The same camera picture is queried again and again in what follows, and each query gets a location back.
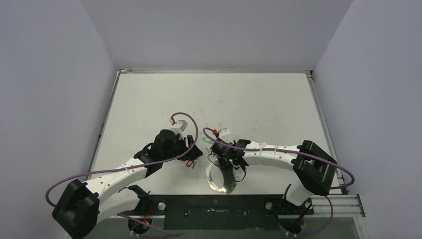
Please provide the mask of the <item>green tagged key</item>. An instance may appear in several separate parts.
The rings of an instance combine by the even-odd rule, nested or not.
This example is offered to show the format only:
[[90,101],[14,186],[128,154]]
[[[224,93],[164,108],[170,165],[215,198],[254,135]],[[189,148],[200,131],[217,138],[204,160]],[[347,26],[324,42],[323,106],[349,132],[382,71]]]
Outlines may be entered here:
[[212,144],[213,143],[213,141],[211,139],[207,138],[207,137],[203,137],[202,140],[204,142],[208,143],[208,144]]

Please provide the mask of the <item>red tagged key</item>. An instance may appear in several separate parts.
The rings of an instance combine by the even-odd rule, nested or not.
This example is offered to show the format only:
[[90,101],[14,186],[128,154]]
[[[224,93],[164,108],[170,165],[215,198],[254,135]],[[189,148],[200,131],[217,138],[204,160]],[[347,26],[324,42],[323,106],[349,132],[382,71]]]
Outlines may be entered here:
[[186,163],[186,167],[193,169],[197,164],[198,164],[198,160],[192,160],[192,161],[187,161]]

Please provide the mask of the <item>metal key holder ring plate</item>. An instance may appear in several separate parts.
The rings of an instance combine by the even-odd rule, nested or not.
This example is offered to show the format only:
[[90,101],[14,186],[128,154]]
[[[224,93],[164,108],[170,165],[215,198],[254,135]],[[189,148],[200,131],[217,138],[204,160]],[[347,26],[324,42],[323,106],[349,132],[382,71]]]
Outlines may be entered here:
[[233,165],[230,163],[222,168],[216,163],[210,163],[206,168],[206,179],[209,187],[221,194],[231,194],[237,186]]

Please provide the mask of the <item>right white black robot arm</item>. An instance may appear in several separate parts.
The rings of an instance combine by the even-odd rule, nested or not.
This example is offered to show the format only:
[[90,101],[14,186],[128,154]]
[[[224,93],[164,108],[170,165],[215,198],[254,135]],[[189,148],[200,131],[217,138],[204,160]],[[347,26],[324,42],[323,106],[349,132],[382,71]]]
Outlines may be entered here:
[[310,196],[327,196],[336,174],[337,162],[309,140],[301,145],[276,146],[247,139],[227,143],[218,138],[210,153],[217,158],[225,194],[236,187],[235,169],[245,171],[248,166],[258,165],[295,172],[297,180],[290,183],[281,200],[282,209],[289,214],[295,213]]

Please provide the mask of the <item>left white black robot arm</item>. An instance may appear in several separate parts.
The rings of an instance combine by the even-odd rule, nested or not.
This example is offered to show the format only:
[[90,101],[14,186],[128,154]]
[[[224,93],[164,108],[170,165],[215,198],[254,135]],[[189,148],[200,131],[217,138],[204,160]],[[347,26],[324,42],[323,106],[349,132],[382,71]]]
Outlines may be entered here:
[[83,239],[100,221],[125,211],[147,211],[146,192],[134,183],[173,160],[195,161],[203,155],[196,136],[183,136],[181,129],[163,129],[152,143],[116,169],[96,171],[96,178],[67,179],[68,185],[54,205],[53,219],[72,239]]

